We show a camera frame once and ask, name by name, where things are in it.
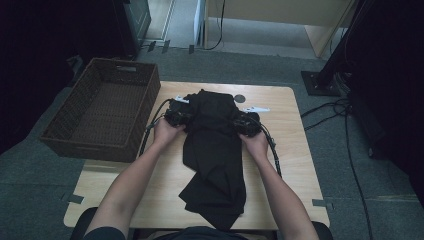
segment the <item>black sleeve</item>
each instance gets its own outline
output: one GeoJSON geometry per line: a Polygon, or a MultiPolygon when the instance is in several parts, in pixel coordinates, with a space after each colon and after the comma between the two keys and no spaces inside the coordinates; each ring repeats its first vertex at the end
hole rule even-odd
{"type": "Polygon", "coordinates": [[[84,236],[83,240],[125,240],[124,234],[113,227],[96,228],[84,236]]]}

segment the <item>black cable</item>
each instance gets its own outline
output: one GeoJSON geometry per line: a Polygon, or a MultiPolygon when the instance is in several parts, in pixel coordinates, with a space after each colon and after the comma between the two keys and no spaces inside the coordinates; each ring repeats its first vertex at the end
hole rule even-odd
{"type": "Polygon", "coordinates": [[[163,105],[165,105],[165,103],[173,101],[173,100],[174,99],[166,99],[159,106],[158,110],[156,110],[156,113],[153,116],[152,122],[150,122],[150,124],[146,127],[146,133],[144,134],[143,143],[141,144],[139,156],[141,156],[141,154],[143,154],[143,152],[144,152],[144,148],[146,147],[147,139],[149,138],[149,135],[150,135],[150,130],[155,126],[156,122],[162,117],[162,115],[160,117],[157,117],[158,114],[159,114],[159,111],[162,109],[162,107],[163,107],[163,105]]]}
{"type": "MultiPolygon", "coordinates": [[[[221,36],[222,36],[222,26],[220,26],[219,25],[219,18],[216,18],[216,25],[218,26],[218,29],[219,29],[219,31],[220,31],[220,33],[221,33],[221,36]]],[[[225,42],[224,41],[221,41],[222,42],[222,48],[224,48],[225,47],[225,42]]]]}
{"type": "Polygon", "coordinates": [[[335,118],[337,116],[345,116],[347,114],[346,113],[346,107],[348,105],[349,105],[349,100],[346,99],[346,98],[342,98],[342,99],[339,99],[339,100],[337,100],[335,102],[324,103],[321,106],[318,106],[316,108],[313,108],[311,110],[306,111],[305,113],[303,113],[302,115],[300,115],[301,118],[303,118],[303,117],[305,117],[305,116],[307,116],[307,115],[309,115],[309,114],[311,114],[311,113],[313,113],[313,112],[315,112],[315,111],[317,111],[317,110],[319,110],[319,109],[321,109],[323,107],[327,107],[327,106],[332,106],[333,107],[333,111],[334,111],[335,114],[332,115],[332,116],[330,116],[330,117],[326,117],[326,118],[320,120],[319,122],[317,122],[315,124],[312,124],[312,125],[310,125],[308,127],[305,127],[304,130],[305,131],[308,131],[308,130],[310,130],[310,129],[312,129],[312,128],[318,126],[318,125],[320,125],[321,123],[323,123],[323,122],[325,122],[327,120],[330,120],[332,118],[335,118]],[[337,110],[338,107],[342,107],[342,111],[338,111],[337,110]]]}
{"type": "Polygon", "coordinates": [[[260,127],[262,132],[265,134],[265,138],[269,144],[269,147],[271,148],[272,155],[274,156],[275,169],[277,170],[278,175],[280,175],[280,177],[282,178],[283,176],[281,175],[280,159],[278,158],[277,151],[275,150],[276,144],[275,144],[274,138],[271,137],[271,134],[269,133],[268,128],[266,128],[265,125],[263,125],[262,123],[260,123],[259,121],[257,121],[256,119],[250,116],[243,115],[243,117],[249,118],[254,123],[256,123],[260,127]]]}
{"type": "Polygon", "coordinates": [[[212,48],[206,48],[205,50],[213,50],[213,49],[215,49],[221,43],[221,41],[222,41],[222,23],[224,21],[224,11],[225,11],[225,0],[222,3],[222,12],[221,12],[221,36],[219,37],[219,40],[218,40],[218,42],[216,43],[216,45],[214,47],[212,47],[212,48]]]}
{"type": "Polygon", "coordinates": [[[350,88],[346,85],[346,79],[349,78],[349,74],[342,73],[342,72],[335,72],[334,73],[334,79],[337,82],[338,86],[346,93],[348,94],[350,92],[350,88]]]}
{"type": "MultiPolygon", "coordinates": [[[[349,105],[346,108],[346,112],[348,112],[348,110],[350,110],[350,108],[351,108],[351,105],[349,105]]],[[[348,118],[348,114],[345,115],[345,131],[346,131],[346,146],[347,146],[347,153],[348,153],[348,156],[349,156],[349,163],[350,163],[350,167],[352,168],[352,172],[353,172],[353,176],[355,178],[356,185],[358,187],[359,195],[361,196],[362,206],[364,207],[365,217],[367,219],[368,234],[370,236],[370,240],[373,240],[374,238],[373,238],[373,235],[372,235],[371,222],[370,222],[370,217],[369,217],[369,214],[368,214],[367,203],[365,201],[364,193],[362,192],[361,185],[359,184],[358,176],[356,175],[356,170],[355,170],[355,167],[353,166],[352,154],[350,152],[349,131],[348,131],[348,126],[347,126],[347,118],[348,118]]]]}

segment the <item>hand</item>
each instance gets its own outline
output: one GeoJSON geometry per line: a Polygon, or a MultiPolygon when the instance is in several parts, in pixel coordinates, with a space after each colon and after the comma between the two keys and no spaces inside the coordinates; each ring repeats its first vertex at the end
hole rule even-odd
{"type": "Polygon", "coordinates": [[[158,144],[161,148],[166,147],[184,128],[185,125],[172,127],[165,119],[159,119],[155,125],[155,139],[153,140],[153,144],[158,144]]]}
{"type": "Polygon", "coordinates": [[[240,139],[246,144],[247,151],[252,155],[255,161],[268,159],[268,141],[263,132],[254,137],[247,137],[239,134],[240,139]]]}

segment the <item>right hand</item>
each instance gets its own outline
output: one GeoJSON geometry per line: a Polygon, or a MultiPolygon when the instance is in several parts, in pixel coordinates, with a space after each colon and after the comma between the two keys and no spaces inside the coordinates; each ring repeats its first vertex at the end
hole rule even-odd
{"type": "Polygon", "coordinates": [[[268,159],[268,141],[265,134],[260,132],[254,137],[247,137],[239,134],[240,139],[246,144],[247,151],[255,161],[268,159]]]}

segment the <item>left hand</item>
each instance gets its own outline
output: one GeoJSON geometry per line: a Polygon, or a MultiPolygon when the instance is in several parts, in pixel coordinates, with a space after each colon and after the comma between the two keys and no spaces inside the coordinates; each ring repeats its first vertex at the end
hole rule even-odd
{"type": "Polygon", "coordinates": [[[161,148],[165,148],[184,128],[185,125],[172,127],[164,118],[159,119],[155,125],[153,144],[158,144],[161,148]]]}

